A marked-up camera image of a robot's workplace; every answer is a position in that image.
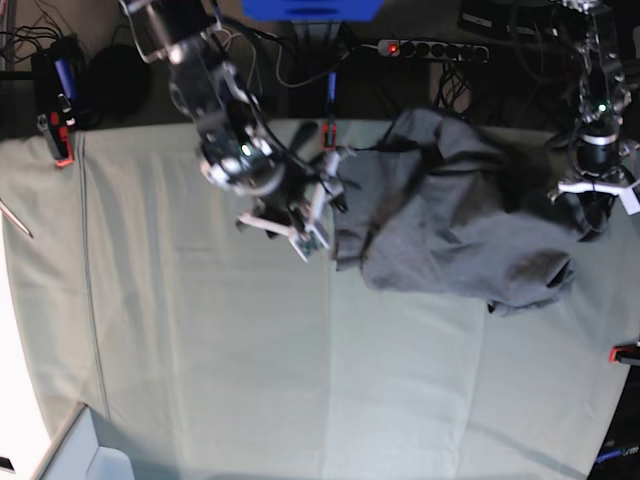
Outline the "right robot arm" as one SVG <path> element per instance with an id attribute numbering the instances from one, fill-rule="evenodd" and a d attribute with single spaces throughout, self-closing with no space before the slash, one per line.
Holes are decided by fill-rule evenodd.
<path id="1" fill-rule="evenodd" d="M 203 176 L 254 202 L 239 223 L 269 235 L 306 237 L 317 220 L 306 198 L 318 179 L 298 156 L 317 128 L 303 124 L 289 145 L 269 128 L 257 98 L 239 76 L 216 33 L 213 1 L 124 1 L 134 42 L 147 63 L 168 66 L 176 108 L 197 130 Z"/>

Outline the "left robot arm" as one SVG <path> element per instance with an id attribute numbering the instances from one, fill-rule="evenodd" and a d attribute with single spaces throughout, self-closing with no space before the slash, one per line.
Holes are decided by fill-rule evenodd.
<path id="1" fill-rule="evenodd" d="M 630 216 L 639 212 L 637 180 L 624 164 L 630 148 L 622 139 L 624 111 L 631 103 L 618 55 L 615 15 L 602 1 L 562 1 L 563 22 L 577 56 L 577 117 L 568 138 L 569 170 L 549 193 L 572 196 L 589 230 L 606 229 L 615 202 Z"/>

